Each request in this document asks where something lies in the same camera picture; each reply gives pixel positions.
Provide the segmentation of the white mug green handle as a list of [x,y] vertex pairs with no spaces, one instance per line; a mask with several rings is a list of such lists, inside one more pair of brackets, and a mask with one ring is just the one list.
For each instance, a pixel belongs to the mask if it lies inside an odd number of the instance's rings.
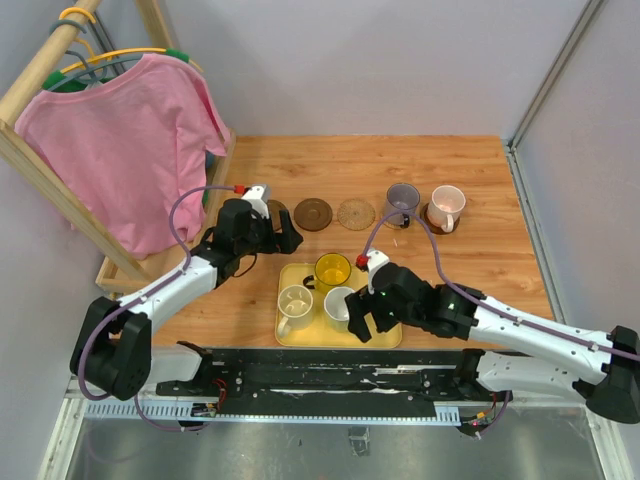
[[348,331],[349,311],[346,298],[353,293],[352,288],[341,286],[331,289],[325,296],[324,314],[328,325],[336,332]]

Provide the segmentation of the yellow transparent cup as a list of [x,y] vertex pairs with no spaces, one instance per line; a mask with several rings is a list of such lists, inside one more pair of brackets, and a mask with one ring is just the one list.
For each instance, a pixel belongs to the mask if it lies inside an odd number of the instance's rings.
[[330,290],[346,286],[352,273],[349,260],[339,253],[322,255],[315,263],[313,273],[302,284],[309,290],[327,294]]

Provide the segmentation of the small woven rattan coaster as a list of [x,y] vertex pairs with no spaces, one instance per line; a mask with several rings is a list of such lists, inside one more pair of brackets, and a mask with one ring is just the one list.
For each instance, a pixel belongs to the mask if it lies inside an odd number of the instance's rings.
[[383,225],[393,230],[406,230],[414,223],[411,215],[405,212],[396,213],[385,219]]

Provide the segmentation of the large woven rattan coaster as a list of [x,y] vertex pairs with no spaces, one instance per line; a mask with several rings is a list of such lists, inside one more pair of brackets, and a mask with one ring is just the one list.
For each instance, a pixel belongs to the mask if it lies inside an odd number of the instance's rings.
[[339,223],[346,229],[361,231],[374,222],[375,209],[364,199],[351,198],[340,204],[337,218]]

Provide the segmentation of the purple translucent mug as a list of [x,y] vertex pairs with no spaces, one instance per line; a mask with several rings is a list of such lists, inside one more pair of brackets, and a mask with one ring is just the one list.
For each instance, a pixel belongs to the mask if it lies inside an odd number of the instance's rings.
[[390,216],[405,212],[415,213],[421,201],[420,193],[416,187],[408,183],[396,183],[391,185],[386,193],[386,203],[383,216]]

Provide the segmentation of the pink translucent cup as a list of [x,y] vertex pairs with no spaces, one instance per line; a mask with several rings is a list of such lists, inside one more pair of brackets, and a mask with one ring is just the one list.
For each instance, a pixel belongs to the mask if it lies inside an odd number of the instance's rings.
[[451,233],[466,206],[464,193],[453,185],[438,186],[431,194],[427,218],[432,225]]

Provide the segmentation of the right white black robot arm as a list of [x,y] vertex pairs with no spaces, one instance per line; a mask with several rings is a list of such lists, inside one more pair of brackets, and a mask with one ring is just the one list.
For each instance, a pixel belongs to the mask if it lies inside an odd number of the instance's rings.
[[571,328],[519,311],[482,292],[446,281],[432,286],[406,267],[386,263],[345,299],[348,330],[361,342],[371,331],[398,324],[440,338],[491,343],[506,353],[474,350],[453,375],[466,400],[482,393],[526,391],[584,401],[587,408],[623,424],[639,421],[639,335]]

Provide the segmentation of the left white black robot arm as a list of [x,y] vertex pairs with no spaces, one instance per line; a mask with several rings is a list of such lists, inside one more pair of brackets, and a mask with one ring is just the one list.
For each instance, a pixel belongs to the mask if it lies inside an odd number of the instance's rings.
[[92,302],[76,341],[70,369],[90,400],[133,398],[146,385],[179,381],[190,394],[207,393],[214,371],[203,348],[188,342],[153,347],[158,329],[180,310],[237,275],[240,261],[260,254],[292,254],[303,241],[287,210],[280,230],[253,201],[231,199],[215,226],[185,261],[144,289],[118,301]]

